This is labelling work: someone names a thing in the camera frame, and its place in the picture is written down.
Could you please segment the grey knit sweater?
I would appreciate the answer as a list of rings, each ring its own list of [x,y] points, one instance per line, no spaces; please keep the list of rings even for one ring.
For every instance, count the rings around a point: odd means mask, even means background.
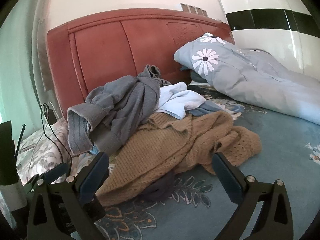
[[[93,89],[67,110],[68,144],[74,155],[90,150],[114,154],[153,113],[160,88],[170,85],[158,67],[123,76]]]

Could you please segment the teal floral bedsheet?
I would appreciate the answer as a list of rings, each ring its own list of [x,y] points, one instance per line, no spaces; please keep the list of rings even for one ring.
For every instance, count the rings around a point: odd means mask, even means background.
[[[261,139],[262,150],[240,170],[257,180],[281,179],[289,196],[295,239],[319,239],[319,126],[235,101],[211,87],[190,89],[227,110],[237,126]],[[106,209],[96,225],[106,239],[214,239],[230,219],[233,204],[216,176],[198,166],[176,176],[162,202],[129,200]]]

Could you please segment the tan knit sweater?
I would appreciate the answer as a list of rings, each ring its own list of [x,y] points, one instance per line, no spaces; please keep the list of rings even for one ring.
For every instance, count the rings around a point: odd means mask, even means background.
[[[182,173],[202,165],[214,173],[212,155],[216,152],[239,166],[260,151],[259,136],[235,126],[224,111],[187,114],[182,120],[155,113],[117,152],[114,168],[97,198],[103,206],[116,205],[136,197],[170,171]]]

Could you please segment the red wooden headboard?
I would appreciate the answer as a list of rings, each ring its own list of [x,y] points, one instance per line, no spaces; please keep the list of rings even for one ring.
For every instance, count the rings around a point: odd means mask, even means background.
[[[89,92],[120,77],[157,66],[171,83],[189,82],[174,53],[204,33],[234,42],[228,24],[168,9],[100,12],[60,25],[47,34],[50,71],[60,109],[83,103]]]

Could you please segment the grey floral duvet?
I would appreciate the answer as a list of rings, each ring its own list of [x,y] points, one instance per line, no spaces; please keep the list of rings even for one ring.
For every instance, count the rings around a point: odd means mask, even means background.
[[[179,48],[174,60],[236,101],[319,124],[319,80],[288,70],[263,50],[204,33]]]

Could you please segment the light blue garment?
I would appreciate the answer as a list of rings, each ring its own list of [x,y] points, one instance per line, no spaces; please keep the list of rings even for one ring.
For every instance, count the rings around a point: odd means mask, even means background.
[[[159,90],[159,100],[154,112],[166,113],[181,120],[186,112],[201,106],[206,100],[195,91],[188,90],[184,82],[163,86]]]

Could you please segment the white glossy wardrobe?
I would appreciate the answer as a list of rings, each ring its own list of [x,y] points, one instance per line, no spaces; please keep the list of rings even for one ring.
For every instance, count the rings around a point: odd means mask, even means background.
[[[319,78],[319,20],[301,0],[219,0],[235,43]]]

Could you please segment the wall switch panel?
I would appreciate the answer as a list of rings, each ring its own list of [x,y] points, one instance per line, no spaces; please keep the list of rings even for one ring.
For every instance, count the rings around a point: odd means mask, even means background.
[[[181,3],[181,7],[182,7],[182,10],[184,12],[189,12],[189,13],[201,15],[201,16],[204,16],[204,17],[208,16],[208,14],[207,14],[207,12],[205,10],[202,10],[201,8],[198,8],[198,7],[195,7],[195,6]]]

